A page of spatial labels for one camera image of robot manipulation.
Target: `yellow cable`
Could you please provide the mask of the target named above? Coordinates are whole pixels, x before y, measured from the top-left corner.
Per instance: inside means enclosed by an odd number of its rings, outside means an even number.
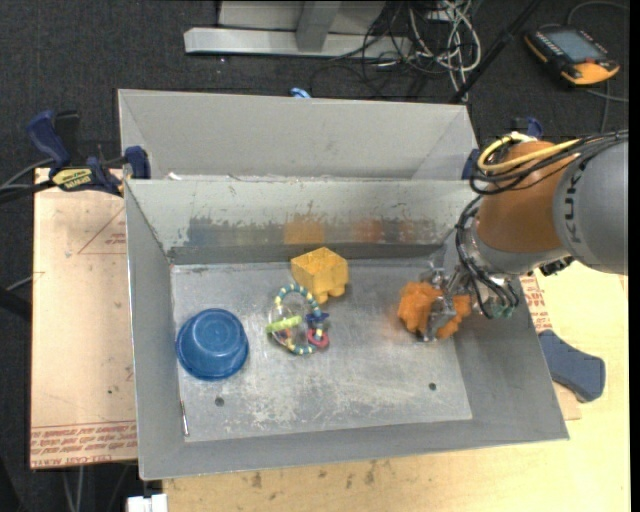
[[[565,148],[571,147],[574,144],[576,144],[577,142],[580,142],[581,139],[573,139],[567,142],[563,142],[561,144],[555,144],[553,146],[544,148],[544,149],[540,149],[538,151],[534,151],[533,153],[529,153],[527,155],[523,155],[519,158],[515,158],[513,160],[509,160],[507,162],[502,162],[499,164],[485,164],[484,162],[486,161],[487,158],[489,158],[491,156],[491,154],[493,154],[493,152],[495,150],[497,150],[498,148],[504,146],[505,144],[507,144],[508,142],[511,141],[516,141],[516,142],[529,142],[532,140],[536,140],[532,137],[529,137],[527,135],[523,135],[521,133],[517,133],[514,132],[511,135],[505,135],[504,137],[502,137],[500,140],[495,141],[494,143],[490,144],[478,157],[478,168],[480,168],[481,170],[485,171],[485,173],[487,171],[493,171],[494,173],[501,173],[501,172],[506,172],[509,171],[510,169],[513,169],[514,167],[517,167],[520,164],[526,163],[526,162],[530,162],[532,160],[536,160],[536,159],[541,159],[541,158],[547,158],[549,156],[555,155],[557,153],[559,153],[560,151],[562,151]]]

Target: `blue plastic cup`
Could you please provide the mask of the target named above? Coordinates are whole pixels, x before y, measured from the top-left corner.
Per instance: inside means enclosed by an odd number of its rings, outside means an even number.
[[[225,309],[205,309],[191,317],[176,340],[180,364],[198,379],[230,377],[242,368],[248,353],[240,320]]]

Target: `electronic device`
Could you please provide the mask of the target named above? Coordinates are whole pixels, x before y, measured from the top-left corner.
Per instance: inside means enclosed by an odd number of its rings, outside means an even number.
[[[603,82],[620,69],[600,43],[570,25],[540,27],[526,33],[524,40],[553,75],[575,86]]]

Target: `orange toy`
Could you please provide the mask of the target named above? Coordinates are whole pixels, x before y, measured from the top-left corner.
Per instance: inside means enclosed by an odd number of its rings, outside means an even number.
[[[442,296],[442,290],[437,290],[428,283],[407,283],[400,291],[400,306],[398,317],[405,323],[407,329],[414,333],[424,333],[427,320],[431,313],[433,302]],[[458,330],[460,322],[471,313],[471,297],[469,295],[455,295],[453,307],[456,316],[443,325],[436,332],[438,339],[448,338]]]
[[[349,282],[347,260],[326,247],[293,258],[291,273],[298,284],[313,294],[318,304],[327,302],[329,295],[343,295]]]

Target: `scratched metal surface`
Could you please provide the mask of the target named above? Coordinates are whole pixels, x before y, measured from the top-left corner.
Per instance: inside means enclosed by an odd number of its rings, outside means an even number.
[[[185,441],[470,419],[452,340],[417,341],[396,317],[400,288],[424,264],[351,261],[347,293],[323,308],[331,345],[309,356],[265,334],[273,298],[291,282],[288,264],[175,266],[176,329],[202,309],[224,308],[240,319],[250,345],[243,368],[223,381],[200,381],[177,365]],[[285,302],[299,299],[289,294]]]
[[[441,245],[474,197],[464,181],[427,180],[137,180],[130,188],[177,265],[287,261],[305,245],[342,246],[357,258],[401,248],[404,257],[411,245]]]

